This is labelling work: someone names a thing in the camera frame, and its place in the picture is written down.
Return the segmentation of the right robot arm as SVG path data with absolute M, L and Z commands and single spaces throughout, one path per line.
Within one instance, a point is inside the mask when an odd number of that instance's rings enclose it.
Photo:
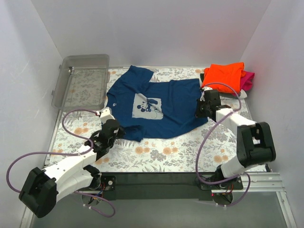
M 221 189 L 231 185 L 232 180 L 245 171 L 272 162 L 276 159 L 275 146 L 271 129 L 266 122 L 255 122 L 237 113 L 228 105 L 222 105 L 219 92 L 210 87 L 202 89 L 202 96 L 197 100 L 196 117 L 207 117 L 218 125 L 228 128 L 237 140 L 236 156 L 217 167 L 209 178 L 203 178 L 198 171 L 199 156 L 210 133 L 204 138 L 195 162 L 195 172 L 200 182 L 217 185 Z

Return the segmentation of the blue Mickey print t-shirt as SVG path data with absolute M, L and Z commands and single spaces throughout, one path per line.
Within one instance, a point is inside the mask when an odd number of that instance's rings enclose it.
M 130 66 L 107 92 L 107 106 L 126 140 L 174 138 L 208 122 L 195 116 L 198 79 L 151 82 L 152 76 L 149 69 Z

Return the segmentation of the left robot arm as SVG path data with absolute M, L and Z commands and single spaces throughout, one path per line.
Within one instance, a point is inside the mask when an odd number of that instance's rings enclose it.
M 96 190 L 101 184 L 100 171 L 92 166 L 105 156 L 117 138 L 124 135 L 119 122 L 110 119 L 101 130 L 92 134 L 78 150 L 45 169 L 32 169 L 19 194 L 19 199 L 38 217 L 46 216 L 65 196 L 88 187 Z

